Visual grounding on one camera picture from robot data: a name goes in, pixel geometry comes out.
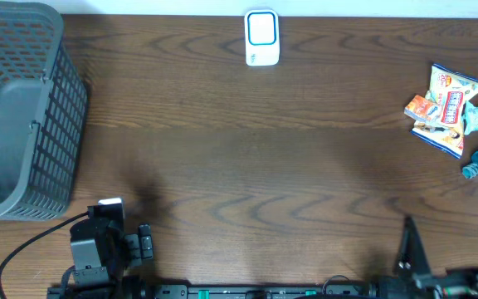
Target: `basket bottom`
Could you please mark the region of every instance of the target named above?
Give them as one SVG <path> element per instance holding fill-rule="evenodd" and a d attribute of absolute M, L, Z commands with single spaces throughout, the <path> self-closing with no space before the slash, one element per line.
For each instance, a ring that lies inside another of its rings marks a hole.
<path fill-rule="evenodd" d="M 39 80 L 11 81 L 0 89 L 0 203 L 16 188 L 22 175 L 30 125 L 35 120 L 41 89 Z"/>

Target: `white backdrop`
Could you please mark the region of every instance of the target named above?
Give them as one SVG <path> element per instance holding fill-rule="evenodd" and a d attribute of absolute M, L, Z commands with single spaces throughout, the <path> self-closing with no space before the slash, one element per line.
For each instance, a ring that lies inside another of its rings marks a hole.
<path fill-rule="evenodd" d="M 31 0 L 14 0 L 30 2 Z M 478 0 L 38 0 L 61 13 L 241 16 L 270 7 L 281 16 L 478 18 Z"/>

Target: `small orange package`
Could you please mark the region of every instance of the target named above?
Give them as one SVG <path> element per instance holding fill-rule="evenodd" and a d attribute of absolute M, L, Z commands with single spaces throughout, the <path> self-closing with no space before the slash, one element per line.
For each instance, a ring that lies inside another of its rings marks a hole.
<path fill-rule="evenodd" d="M 415 95 L 405 107 L 405 114 L 414 120 L 431 125 L 438 121 L 441 115 L 441 106 L 423 96 Z"/>

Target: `red label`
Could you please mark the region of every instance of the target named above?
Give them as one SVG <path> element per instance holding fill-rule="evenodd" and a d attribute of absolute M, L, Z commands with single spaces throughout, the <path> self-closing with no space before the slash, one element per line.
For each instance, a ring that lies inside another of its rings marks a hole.
<path fill-rule="evenodd" d="M 449 91 L 447 93 L 446 106 L 441 118 L 444 124 L 456 124 L 461 109 L 463 93 L 461 91 Z"/>

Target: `wood grain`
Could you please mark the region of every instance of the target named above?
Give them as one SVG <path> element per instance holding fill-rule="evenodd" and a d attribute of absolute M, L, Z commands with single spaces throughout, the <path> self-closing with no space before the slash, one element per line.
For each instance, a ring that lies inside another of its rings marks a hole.
<path fill-rule="evenodd" d="M 433 270 L 478 264 L 478 180 L 411 136 L 402 108 L 440 62 L 478 77 L 478 20 L 280 20 L 277 66 L 244 62 L 239 17 L 67 16 L 92 86 L 70 217 L 124 197 L 150 222 L 146 277 L 321 283 L 388 274 L 402 219 Z M 473 100 L 478 105 L 478 96 Z M 0 223 L 0 262 L 60 220 Z M 8 265 L 8 297 L 41 298 L 71 263 L 69 228 Z"/>

